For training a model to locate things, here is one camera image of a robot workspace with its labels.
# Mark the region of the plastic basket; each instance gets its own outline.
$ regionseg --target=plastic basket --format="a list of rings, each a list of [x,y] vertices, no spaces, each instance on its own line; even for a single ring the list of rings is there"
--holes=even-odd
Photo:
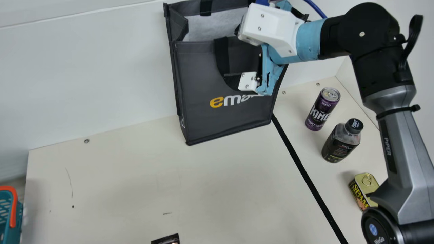
[[[23,204],[18,201],[16,190],[0,186],[0,244],[19,244]]]

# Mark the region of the spam can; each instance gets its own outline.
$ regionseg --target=spam can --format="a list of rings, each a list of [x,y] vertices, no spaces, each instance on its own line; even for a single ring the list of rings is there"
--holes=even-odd
[[[369,173],[358,174],[348,186],[362,211],[368,207],[378,207],[378,204],[370,198],[372,193],[380,187],[373,175]]]

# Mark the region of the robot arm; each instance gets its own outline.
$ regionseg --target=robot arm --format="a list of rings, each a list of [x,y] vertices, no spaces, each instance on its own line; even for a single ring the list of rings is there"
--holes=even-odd
[[[365,238],[376,244],[434,243],[434,167],[412,116],[420,108],[409,106],[416,88],[407,57],[423,17],[414,16],[405,41],[396,19],[375,3],[307,23],[288,4],[249,6],[238,37],[261,45],[263,74],[241,80],[239,90],[271,95],[282,65],[351,55],[363,104],[377,113],[388,170],[387,181],[371,196],[379,208],[363,214]]]

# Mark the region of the emart logo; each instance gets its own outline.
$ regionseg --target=emart logo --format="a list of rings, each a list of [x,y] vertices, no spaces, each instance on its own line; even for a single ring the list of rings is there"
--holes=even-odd
[[[262,96],[262,95],[243,95],[243,96],[233,95],[233,96],[226,96],[226,97],[219,96],[210,101],[210,106],[211,108],[214,109],[220,108],[221,106],[224,107],[233,106],[245,102],[255,96]]]

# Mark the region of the beverage bottle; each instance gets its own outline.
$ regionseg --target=beverage bottle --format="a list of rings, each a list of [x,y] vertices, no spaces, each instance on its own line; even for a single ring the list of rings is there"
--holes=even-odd
[[[338,124],[322,148],[322,157],[330,163],[343,160],[360,144],[362,129],[363,123],[358,119]]]

